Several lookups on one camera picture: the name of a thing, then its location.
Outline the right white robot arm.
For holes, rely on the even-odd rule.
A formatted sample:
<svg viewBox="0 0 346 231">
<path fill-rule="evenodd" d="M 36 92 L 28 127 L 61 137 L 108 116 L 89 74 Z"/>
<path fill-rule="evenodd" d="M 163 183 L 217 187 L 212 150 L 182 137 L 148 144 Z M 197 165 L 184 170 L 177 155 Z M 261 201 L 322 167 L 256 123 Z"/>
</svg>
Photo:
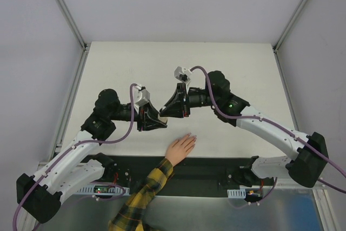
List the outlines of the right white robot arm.
<svg viewBox="0 0 346 231">
<path fill-rule="evenodd" d="M 230 82 L 221 71 L 211 71 L 205 77 L 205 88 L 190 87 L 192 70 L 178 67 L 175 77 L 180 81 L 173 96 L 160 109 L 161 117 L 184 118 L 191 108 L 210 106 L 219 120 L 247 130 L 269 142 L 284 153 L 281 157 L 253 156 L 239 167 L 231 178 L 239 185 L 251 187 L 261 179 L 292 179 L 312 188 L 327 165 L 327 146 L 319 133 L 308 135 L 266 118 L 248 101 L 230 91 Z"/>
</svg>

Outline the person's hand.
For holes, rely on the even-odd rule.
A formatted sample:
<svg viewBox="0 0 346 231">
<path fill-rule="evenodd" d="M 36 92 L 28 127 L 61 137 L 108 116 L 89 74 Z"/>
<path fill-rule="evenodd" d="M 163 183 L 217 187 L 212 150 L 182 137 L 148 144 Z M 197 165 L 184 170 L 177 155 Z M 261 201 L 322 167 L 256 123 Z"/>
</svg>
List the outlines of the person's hand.
<svg viewBox="0 0 346 231">
<path fill-rule="evenodd" d="M 183 161 L 194 149 L 197 136 L 192 136 L 191 133 L 186 134 L 173 141 L 166 150 L 165 159 L 167 159 L 172 166 L 176 166 Z"/>
</svg>

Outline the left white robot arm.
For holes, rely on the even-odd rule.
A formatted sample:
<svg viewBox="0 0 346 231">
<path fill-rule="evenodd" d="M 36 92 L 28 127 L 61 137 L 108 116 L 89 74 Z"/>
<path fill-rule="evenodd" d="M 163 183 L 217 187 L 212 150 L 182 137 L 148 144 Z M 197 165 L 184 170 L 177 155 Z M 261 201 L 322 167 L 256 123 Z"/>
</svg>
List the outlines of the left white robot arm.
<svg viewBox="0 0 346 231">
<path fill-rule="evenodd" d="M 128 121 L 129 130 L 117 140 L 108 138 L 116 130 L 115 121 Z M 91 115 L 82 124 L 71 143 L 33 175 L 22 174 L 16 181 L 18 209 L 25 209 L 36 221 L 44 224 L 59 211 L 71 195 L 96 180 L 110 181 L 114 176 L 114 162 L 99 153 L 82 169 L 77 165 L 102 144 L 125 140 L 133 125 L 138 131 L 167 127 L 167 119 L 150 102 L 145 87 L 130 86 L 130 103 L 121 104 L 113 89 L 102 90 Z"/>
</svg>

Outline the yellow plaid sleeve forearm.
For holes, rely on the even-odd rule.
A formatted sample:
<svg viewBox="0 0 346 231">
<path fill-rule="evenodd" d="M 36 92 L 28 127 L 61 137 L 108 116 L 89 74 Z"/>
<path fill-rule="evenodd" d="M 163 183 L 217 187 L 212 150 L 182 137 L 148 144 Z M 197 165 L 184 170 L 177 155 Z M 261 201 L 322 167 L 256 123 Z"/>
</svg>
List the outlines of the yellow plaid sleeve forearm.
<svg viewBox="0 0 346 231">
<path fill-rule="evenodd" d="M 108 223 L 108 230 L 156 230 L 143 221 L 144 213 L 174 173 L 172 164 L 163 159 L 130 195 L 115 217 Z"/>
</svg>

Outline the beige nail polish bottle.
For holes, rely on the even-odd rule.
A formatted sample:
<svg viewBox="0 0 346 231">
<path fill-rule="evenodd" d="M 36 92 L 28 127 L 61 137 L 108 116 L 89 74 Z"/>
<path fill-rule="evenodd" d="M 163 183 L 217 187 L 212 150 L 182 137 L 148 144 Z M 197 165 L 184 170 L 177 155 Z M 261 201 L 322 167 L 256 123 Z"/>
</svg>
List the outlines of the beige nail polish bottle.
<svg viewBox="0 0 346 231">
<path fill-rule="evenodd" d="M 159 119 L 161 122 L 167 124 L 167 121 L 168 121 L 168 118 L 167 118 L 167 117 L 160 117 L 160 116 L 158 116 L 158 119 Z"/>
</svg>

